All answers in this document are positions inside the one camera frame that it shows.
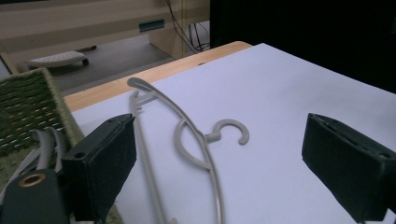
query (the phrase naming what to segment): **hanger hook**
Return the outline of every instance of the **hanger hook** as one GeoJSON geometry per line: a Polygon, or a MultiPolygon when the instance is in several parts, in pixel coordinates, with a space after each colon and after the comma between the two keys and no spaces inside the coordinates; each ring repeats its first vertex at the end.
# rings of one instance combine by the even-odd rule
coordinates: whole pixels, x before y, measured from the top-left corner
{"type": "Polygon", "coordinates": [[[240,145],[245,145],[249,139],[249,132],[248,128],[241,122],[235,119],[222,119],[218,121],[215,126],[213,127],[213,133],[208,133],[205,135],[205,138],[208,142],[215,142],[219,141],[221,138],[220,129],[224,126],[233,125],[237,127],[242,132],[242,137],[239,139],[240,145]]]}

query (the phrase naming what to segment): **woven basket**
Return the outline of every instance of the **woven basket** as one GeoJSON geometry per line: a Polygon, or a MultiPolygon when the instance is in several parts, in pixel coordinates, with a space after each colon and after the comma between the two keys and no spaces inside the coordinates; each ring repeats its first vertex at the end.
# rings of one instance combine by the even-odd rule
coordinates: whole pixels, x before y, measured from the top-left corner
{"type": "Polygon", "coordinates": [[[33,129],[63,130],[72,147],[84,136],[46,68],[0,79],[0,189],[38,147],[33,129]]]}

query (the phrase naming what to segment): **wire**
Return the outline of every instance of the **wire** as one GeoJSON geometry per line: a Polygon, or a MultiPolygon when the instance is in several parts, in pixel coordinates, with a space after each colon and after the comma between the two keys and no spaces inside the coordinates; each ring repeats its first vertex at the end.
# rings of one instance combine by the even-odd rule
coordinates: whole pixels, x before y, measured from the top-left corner
{"type": "Polygon", "coordinates": [[[190,38],[183,32],[183,28],[181,27],[181,25],[177,22],[177,19],[175,18],[175,14],[173,12],[170,0],[166,0],[166,4],[168,5],[169,8],[169,12],[171,13],[171,17],[172,17],[172,23],[174,25],[175,31],[177,33],[177,35],[181,38],[181,40],[187,45],[187,47],[189,47],[189,49],[193,52],[193,53],[197,53],[197,52],[202,52],[204,51],[203,47],[201,46],[201,44],[199,44],[198,47],[195,47],[192,43],[192,35],[191,35],[191,26],[189,25],[189,32],[190,32],[190,38]]]}

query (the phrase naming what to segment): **white table surface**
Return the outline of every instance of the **white table surface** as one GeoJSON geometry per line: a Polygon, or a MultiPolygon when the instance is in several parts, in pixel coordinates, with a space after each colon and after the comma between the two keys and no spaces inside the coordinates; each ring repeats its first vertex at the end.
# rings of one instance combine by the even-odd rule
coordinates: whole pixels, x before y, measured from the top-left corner
{"type": "MultiPolygon", "coordinates": [[[[203,133],[221,119],[237,119],[250,131],[222,129],[209,145],[219,170],[226,223],[355,223],[307,168],[301,151],[308,113],[338,119],[396,149],[396,95],[261,44],[153,83],[190,116],[203,133]]],[[[106,119],[131,113],[132,92],[73,113],[85,134],[106,119]]],[[[177,115],[160,101],[139,115],[167,219],[216,223],[208,171],[175,149],[177,115]]],[[[185,129],[184,146],[202,158],[185,129]]],[[[116,201],[125,223],[157,223],[140,157],[116,201]]],[[[388,211],[381,223],[393,223],[388,211]]]]}

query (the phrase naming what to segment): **wooden table edge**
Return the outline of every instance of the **wooden table edge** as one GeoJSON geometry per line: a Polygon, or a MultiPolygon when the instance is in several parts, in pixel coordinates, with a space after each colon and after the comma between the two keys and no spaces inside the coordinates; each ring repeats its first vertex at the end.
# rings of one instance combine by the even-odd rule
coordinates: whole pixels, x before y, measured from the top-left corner
{"type": "Polygon", "coordinates": [[[251,45],[248,43],[235,41],[233,43],[191,55],[174,62],[150,68],[143,72],[129,75],[128,77],[122,77],[117,80],[87,89],[85,91],[67,95],[64,97],[64,100],[69,109],[73,112],[130,91],[132,87],[127,85],[127,80],[130,77],[139,77],[151,83],[188,70],[198,66],[201,63],[208,63],[250,47],[251,45]]]}

